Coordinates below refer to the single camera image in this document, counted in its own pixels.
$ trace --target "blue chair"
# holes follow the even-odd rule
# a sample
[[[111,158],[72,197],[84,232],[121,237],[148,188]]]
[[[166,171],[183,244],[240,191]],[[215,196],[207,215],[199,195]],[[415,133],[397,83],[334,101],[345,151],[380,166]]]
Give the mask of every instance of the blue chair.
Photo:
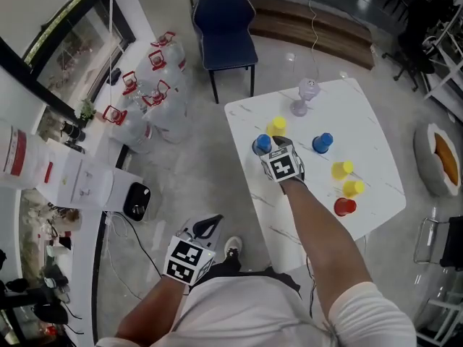
[[[203,66],[209,71],[218,104],[215,71],[251,67],[251,96],[258,56],[249,33],[255,10],[249,0],[199,0],[193,22],[200,31]]]

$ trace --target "white t-shirt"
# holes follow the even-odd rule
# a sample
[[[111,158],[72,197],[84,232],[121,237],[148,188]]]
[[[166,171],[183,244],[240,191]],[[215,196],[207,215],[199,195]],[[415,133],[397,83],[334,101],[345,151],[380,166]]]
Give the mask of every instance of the white t-shirt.
[[[299,294],[265,276],[214,278],[195,287],[172,331],[151,347],[415,347],[410,319],[373,283],[333,304],[325,329],[315,326]],[[100,347],[135,347],[120,338]]]

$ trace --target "person's right arm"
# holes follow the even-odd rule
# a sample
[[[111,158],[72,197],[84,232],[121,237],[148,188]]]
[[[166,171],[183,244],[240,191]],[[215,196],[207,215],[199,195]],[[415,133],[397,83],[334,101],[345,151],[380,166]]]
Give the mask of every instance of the person's right arm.
[[[304,184],[288,179],[281,186],[313,268],[321,308],[328,318],[335,300],[356,284],[371,282],[370,274],[349,232]]]

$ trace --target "forearm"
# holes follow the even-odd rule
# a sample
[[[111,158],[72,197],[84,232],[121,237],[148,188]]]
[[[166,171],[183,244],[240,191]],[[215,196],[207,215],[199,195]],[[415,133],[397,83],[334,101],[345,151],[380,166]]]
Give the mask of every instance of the forearm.
[[[322,310],[329,309],[347,289],[371,281],[354,240],[343,225],[303,184],[282,184],[291,205],[302,246],[313,267]]]
[[[150,346],[167,334],[174,323],[185,285],[163,277],[121,321],[116,337]]]

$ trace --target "window frame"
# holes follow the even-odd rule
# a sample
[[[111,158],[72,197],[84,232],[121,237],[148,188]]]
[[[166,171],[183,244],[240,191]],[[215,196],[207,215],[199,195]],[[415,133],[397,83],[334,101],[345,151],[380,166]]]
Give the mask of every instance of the window frame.
[[[50,60],[55,50],[61,45],[61,42],[66,38],[67,34],[72,31],[74,26],[97,4],[102,4],[105,10],[109,13],[109,0],[80,0],[69,13],[66,18],[59,22],[56,27],[50,32],[49,36],[38,48],[37,53],[30,60],[30,65],[26,64],[25,58],[33,48],[35,43],[39,40],[42,34],[46,31],[49,25],[58,17],[64,9],[74,0],[70,0],[66,3],[58,13],[55,14],[54,18],[51,19],[46,26],[39,32],[33,42],[30,44],[29,49],[24,54],[23,58],[18,56],[0,37],[0,66],[3,67],[13,78],[20,82],[30,92],[40,98],[45,104],[57,112],[60,116],[68,119],[69,121],[77,124],[81,127],[86,125],[86,121],[77,119],[74,115],[74,109],[66,104],[63,100],[54,95],[50,90],[44,87],[38,81],[38,76],[43,71],[43,68]],[[108,18],[101,17],[105,24],[108,23]],[[122,37],[120,46],[125,50],[130,43],[135,41],[135,36],[130,29],[121,9],[117,5],[116,1],[113,1],[113,25],[119,31]],[[120,59],[122,52],[111,57],[111,65],[115,65]],[[103,87],[104,82],[109,77],[109,69],[107,69],[99,80],[92,86],[92,93],[90,95],[90,101],[94,101],[98,95],[98,92]]]

